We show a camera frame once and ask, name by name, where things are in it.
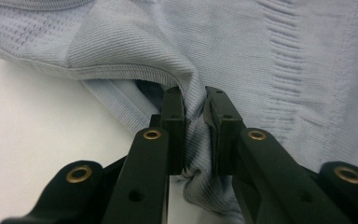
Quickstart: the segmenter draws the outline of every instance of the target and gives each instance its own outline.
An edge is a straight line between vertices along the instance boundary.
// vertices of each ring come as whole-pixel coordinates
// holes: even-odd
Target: metal ring
[[[248,132],[248,135],[252,139],[258,140],[258,141],[266,139],[266,135],[260,131],[250,131],[250,132]]]
[[[75,172],[78,171],[84,171],[85,173],[81,176],[75,176]],[[66,175],[66,181],[72,184],[80,183],[87,180],[91,176],[91,173],[92,170],[88,165],[77,166]]]
[[[354,175],[354,177],[347,176],[344,172],[351,173],[352,175]],[[346,166],[338,166],[334,169],[334,174],[347,182],[350,182],[352,184],[358,184],[358,172],[353,170],[352,168]]]
[[[149,130],[144,133],[144,138],[149,140],[155,140],[161,137],[161,132],[157,130]]]

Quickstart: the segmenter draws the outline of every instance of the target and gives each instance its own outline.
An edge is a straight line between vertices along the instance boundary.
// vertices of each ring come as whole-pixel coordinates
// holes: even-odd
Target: hole
[[[87,180],[91,173],[92,170],[88,165],[77,166],[66,175],[66,181],[77,184]]]
[[[302,191],[299,195],[299,199],[303,203],[312,203],[312,195],[306,191]]]
[[[129,199],[132,202],[138,203],[145,199],[145,194],[142,193],[139,189],[133,189],[129,193]]]
[[[144,138],[149,140],[158,139],[161,137],[161,133],[157,130],[149,130],[144,133]]]
[[[266,135],[260,131],[250,131],[248,132],[249,137],[254,140],[264,140],[266,139]]]
[[[358,172],[346,166],[338,166],[334,169],[334,173],[351,184],[358,184]]]

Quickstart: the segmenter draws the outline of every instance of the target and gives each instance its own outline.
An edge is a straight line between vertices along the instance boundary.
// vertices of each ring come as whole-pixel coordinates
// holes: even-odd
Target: pinched fabric
[[[358,166],[358,0],[0,0],[0,58],[81,80],[132,132],[158,113],[136,80],[179,86],[192,122],[173,181],[225,222],[243,219],[211,175],[205,85],[301,165]]]

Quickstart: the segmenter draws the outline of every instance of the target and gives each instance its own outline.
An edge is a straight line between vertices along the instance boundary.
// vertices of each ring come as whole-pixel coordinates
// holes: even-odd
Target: white table surface
[[[0,221],[23,216],[66,164],[106,166],[128,153],[133,135],[76,80],[0,60]],[[170,224],[221,223],[171,185]]]

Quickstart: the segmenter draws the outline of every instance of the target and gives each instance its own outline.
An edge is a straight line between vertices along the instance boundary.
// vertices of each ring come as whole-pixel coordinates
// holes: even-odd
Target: light gray garment
[[[180,86],[192,123],[177,181],[224,220],[243,222],[230,178],[211,177],[204,85],[301,165],[358,166],[358,1],[30,2],[0,0],[0,57],[82,79],[133,132],[158,113],[134,79]]]

